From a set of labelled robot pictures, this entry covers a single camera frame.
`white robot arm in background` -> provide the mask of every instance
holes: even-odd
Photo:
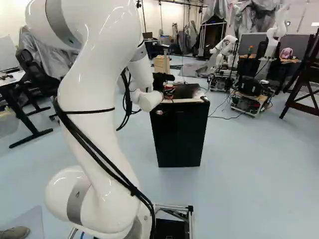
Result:
[[[222,66],[225,56],[229,56],[231,58],[232,53],[229,52],[233,49],[237,40],[238,39],[236,37],[227,35],[213,49],[209,50],[209,53],[212,54],[209,61],[212,62],[212,65],[216,69]]]
[[[287,18],[289,7],[290,1],[285,1],[282,4],[282,7],[276,12],[274,27],[269,28],[267,31],[267,37],[269,42],[264,58],[260,59],[259,68],[255,77],[256,79],[266,79],[269,67],[271,65],[270,58],[274,57],[280,39],[287,33],[287,25],[285,20]]]
[[[138,179],[118,145],[113,111],[116,80],[126,66],[136,80],[135,103],[149,111],[162,99],[159,92],[142,92],[152,88],[153,76],[134,1],[32,0],[26,23],[47,45],[80,49],[57,96],[68,118],[61,119],[62,131],[79,166],[61,170],[48,183],[49,211],[99,239],[123,239],[129,233],[149,238],[153,205],[138,190]],[[70,131],[70,125],[78,131]],[[105,161],[86,150],[77,138],[81,134]]]

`white desk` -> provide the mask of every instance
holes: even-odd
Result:
[[[32,133],[32,135],[30,135],[30,136],[28,136],[28,137],[26,137],[26,138],[24,138],[16,143],[13,143],[9,146],[9,148],[14,148],[14,147],[19,146],[23,143],[29,142],[32,139],[35,139],[35,138],[38,138],[42,135],[50,133],[53,131],[53,129],[49,128],[49,129],[46,129],[43,131],[38,131],[38,129],[34,126],[34,124],[28,118],[28,116],[36,114],[38,112],[48,110],[48,109],[50,109],[50,107],[40,108],[37,105],[36,101],[33,99],[32,95],[29,93],[28,89],[24,86],[24,84],[20,84],[21,89],[26,94],[29,101],[35,107],[35,111],[32,111],[28,114],[25,114],[11,93],[12,87],[14,87],[15,84],[19,84],[19,81],[23,78],[23,76],[25,75],[25,72],[18,71],[18,72],[10,73],[9,75],[12,75],[13,78],[7,78],[5,80],[0,80],[0,94],[5,99],[7,104],[11,107],[11,109],[13,109],[13,111],[16,114],[16,117],[18,119],[20,119]]]
[[[13,72],[8,75],[12,75],[13,78],[6,78],[5,80],[0,80],[0,87],[7,86],[19,82],[25,75],[24,71]]]

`gray partition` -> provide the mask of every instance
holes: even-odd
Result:
[[[254,46],[252,54],[256,54],[258,50],[259,42],[266,39],[265,33],[245,33],[242,35],[238,53],[239,55],[247,54],[249,46]],[[291,48],[293,50],[293,55],[299,59],[303,59],[308,44],[309,35],[307,34],[288,34],[281,38],[280,40],[280,51],[284,48]]]
[[[16,48],[10,36],[0,37],[0,71],[15,68],[19,63],[15,57]]]
[[[241,36],[238,48],[239,55],[247,54],[249,46],[253,46],[252,54],[257,54],[259,42],[266,40],[267,36],[264,32],[245,33]]]
[[[280,51],[289,47],[293,50],[293,56],[298,57],[303,60],[305,51],[307,48],[309,40],[309,35],[303,34],[288,34],[281,38],[280,40]]]

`cardboard box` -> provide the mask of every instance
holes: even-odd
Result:
[[[156,58],[154,58],[155,72],[170,74],[169,56],[166,56],[166,71],[164,66],[165,66],[165,60],[163,55],[158,55]]]

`black cable bundle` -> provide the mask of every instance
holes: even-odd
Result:
[[[124,119],[123,119],[121,125],[116,129],[116,131],[120,131],[121,129],[124,128],[124,126],[128,123],[131,115],[135,115],[141,111],[141,109],[139,109],[138,111],[132,110],[133,103],[131,101],[131,95],[130,95],[130,83],[131,83],[131,77],[132,77],[131,74],[130,74],[129,80],[128,80],[126,75],[125,75],[125,69],[124,69],[124,71],[121,73],[121,76],[122,76],[124,86],[125,86],[125,93],[124,93],[123,101],[122,101],[123,109],[125,110],[125,116],[124,116]]]
[[[94,161],[97,162],[98,165],[101,168],[103,168],[106,173],[108,173],[111,177],[118,181],[122,186],[127,188],[131,192],[132,197],[136,196],[148,208],[152,216],[152,229],[150,239],[154,239],[156,219],[152,202],[137,187],[134,186],[134,184],[120,171],[120,169],[67,116],[67,113],[78,115],[99,114],[101,112],[112,111],[114,110],[114,108],[101,111],[89,111],[89,113],[64,112],[60,108],[57,99],[54,100],[53,106],[64,126],[69,130],[69,132],[74,136],[74,138],[79,142],[79,144],[92,156]]]

